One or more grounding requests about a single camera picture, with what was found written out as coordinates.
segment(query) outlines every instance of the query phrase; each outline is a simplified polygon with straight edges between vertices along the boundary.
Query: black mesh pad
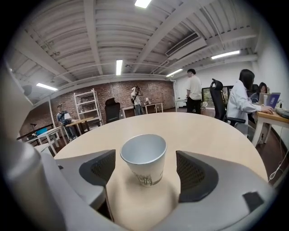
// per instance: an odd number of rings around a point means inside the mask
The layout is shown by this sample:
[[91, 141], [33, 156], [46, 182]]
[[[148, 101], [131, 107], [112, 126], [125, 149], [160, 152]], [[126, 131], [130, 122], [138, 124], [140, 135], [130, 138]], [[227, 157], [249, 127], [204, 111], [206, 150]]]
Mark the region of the black mesh pad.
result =
[[182, 151], [177, 154], [177, 173], [181, 180], [179, 202], [196, 202], [209, 195], [217, 186], [219, 175], [210, 165]]
[[79, 168], [79, 174], [92, 185], [106, 186], [116, 166], [116, 151], [98, 156], [83, 163]]

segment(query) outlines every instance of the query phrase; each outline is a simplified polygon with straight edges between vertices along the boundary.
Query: ceiling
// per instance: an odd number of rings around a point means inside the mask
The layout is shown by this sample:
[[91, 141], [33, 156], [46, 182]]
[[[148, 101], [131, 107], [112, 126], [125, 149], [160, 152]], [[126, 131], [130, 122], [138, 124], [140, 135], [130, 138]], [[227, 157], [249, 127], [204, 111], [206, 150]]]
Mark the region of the ceiling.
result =
[[[123, 74], [167, 75], [203, 67], [210, 57], [241, 50], [254, 54], [254, 14], [238, 0], [52, 0], [23, 23], [6, 59], [22, 86], [32, 85], [33, 103], [51, 93], [37, 83], [61, 88], [86, 78]], [[193, 33], [206, 45], [179, 59], [166, 52]]]

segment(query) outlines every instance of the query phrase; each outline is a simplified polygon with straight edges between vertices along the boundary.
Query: person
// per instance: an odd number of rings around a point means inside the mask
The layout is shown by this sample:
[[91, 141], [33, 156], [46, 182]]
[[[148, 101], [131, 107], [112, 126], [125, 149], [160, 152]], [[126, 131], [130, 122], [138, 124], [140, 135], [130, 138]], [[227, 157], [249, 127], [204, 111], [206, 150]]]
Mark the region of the person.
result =
[[200, 114], [200, 104], [202, 101], [202, 84], [200, 79], [196, 76], [196, 71], [194, 69], [189, 69], [187, 71], [188, 80], [186, 83], [186, 111], [188, 113], [193, 113], [194, 109], [196, 114]]
[[131, 93], [131, 101], [134, 104], [134, 109], [135, 109], [135, 115], [139, 116], [139, 115], [143, 115], [143, 107], [141, 106], [141, 102], [140, 102], [140, 87], [138, 86], [134, 86], [132, 88], [132, 93]]
[[254, 78], [255, 75], [252, 71], [247, 69], [241, 71], [239, 80], [231, 90], [227, 106], [227, 117], [245, 120], [244, 124], [236, 124], [236, 128], [245, 136], [248, 135], [248, 113], [262, 111], [264, 113], [273, 114], [272, 107], [254, 105], [247, 96], [247, 90], [251, 89]]
[[250, 99], [252, 100], [253, 103], [259, 102], [260, 93], [268, 93], [267, 85], [263, 82], [260, 83], [258, 91], [250, 96]]
[[68, 111], [62, 110], [62, 104], [58, 105], [57, 109], [58, 109], [58, 113], [56, 115], [57, 121], [61, 126], [64, 126], [68, 135], [69, 142], [71, 142], [72, 140], [76, 139], [76, 135], [73, 127], [66, 127], [66, 125], [71, 124], [71, 120], [66, 120], [64, 116], [65, 114], [68, 114]]

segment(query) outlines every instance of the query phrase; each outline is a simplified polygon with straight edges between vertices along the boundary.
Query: white shirt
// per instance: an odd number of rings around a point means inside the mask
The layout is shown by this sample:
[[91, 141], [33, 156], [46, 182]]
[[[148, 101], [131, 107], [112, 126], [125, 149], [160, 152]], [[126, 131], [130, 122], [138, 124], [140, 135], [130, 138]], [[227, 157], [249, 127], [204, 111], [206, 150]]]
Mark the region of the white shirt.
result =
[[132, 92], [131, 93], [131, 98], [134, 100], [135, 99], [135, 105], [140, 105], [141, 103], [140, 103], [140, 97], [137, 95], [136, 97], [136, 93], [135, 92]]
[[200, 100], [202, 99], [202, 83], [200, 79], [193, 75], [189, 77], [186, 83], [186, 90], [190, 91], [190, 98], [193, 100]]
[[248, 113], [261, 111], [260, 105], [252, 104], [247, 96], [247, 90], [241, 80], [238, 80], [231, 90], [227, 105], [227, 117], [245, 120], [245, 124], [237, 124], [236, 128], [244, 135], [248, 133]]

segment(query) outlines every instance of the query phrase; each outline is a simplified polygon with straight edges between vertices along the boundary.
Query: white shelving unit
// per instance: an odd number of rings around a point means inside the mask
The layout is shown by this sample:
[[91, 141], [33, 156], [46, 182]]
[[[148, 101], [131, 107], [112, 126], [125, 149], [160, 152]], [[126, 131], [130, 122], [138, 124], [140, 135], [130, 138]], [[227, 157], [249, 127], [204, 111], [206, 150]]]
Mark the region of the white shelving unit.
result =
[[100, 125], [102, 125], [102, 116], [100, 113], [100, 106], [98, 102], [98, 95], [94, 88], [91, 89], [90, 92], [84, 92], [81, 94], [75, 94], [74, 93], [74, 100], [75, 100], [75, 106], [78, 114], [78, 118], [84, 119], [89, 112], [95, 112], [95, 117], [93, 119], [90, 119], [88, 121], [93, 120], [100, 120]]

